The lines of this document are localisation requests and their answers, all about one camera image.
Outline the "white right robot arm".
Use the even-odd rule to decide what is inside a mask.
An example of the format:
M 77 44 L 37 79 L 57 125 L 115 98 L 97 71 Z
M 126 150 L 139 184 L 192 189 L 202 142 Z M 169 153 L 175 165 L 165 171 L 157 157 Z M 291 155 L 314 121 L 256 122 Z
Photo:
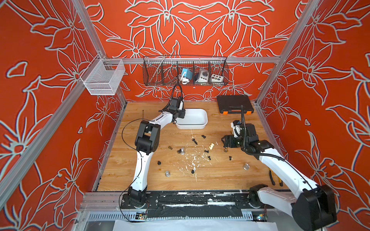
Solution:
M 291 195 L 258 184 L 249 189 L 248 203 L 253 208 L 270 205 L 291 216 L 304 231 L 316 231 L 337 221 L 333 190 L 319 185 L 288 162 L 267 140 L 260 140 L 255 127 L 245 120 L 244 106 L 231 108 L 241 114 L 231 123 L 233 133 L 222 138 L 224 148 L 240 148 L 274 172 Z

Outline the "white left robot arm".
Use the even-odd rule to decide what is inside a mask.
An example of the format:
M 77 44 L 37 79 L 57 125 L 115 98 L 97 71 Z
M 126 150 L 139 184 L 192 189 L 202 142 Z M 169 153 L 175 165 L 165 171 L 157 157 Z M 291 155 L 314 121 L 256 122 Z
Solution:
M 161 129 L 168 124 L 175 124 L 178 118 L 185 117 L 183 90 L 179 83 L 174 85 L 169 102 L 159 112 L 161 114 L 154 119 L 140 119 L 135 138 L 135 176 L 126 191 L 129 202 L 136 208 L 142 208 L 146 204 L 147 176 L 150 161 L 159 147 Z

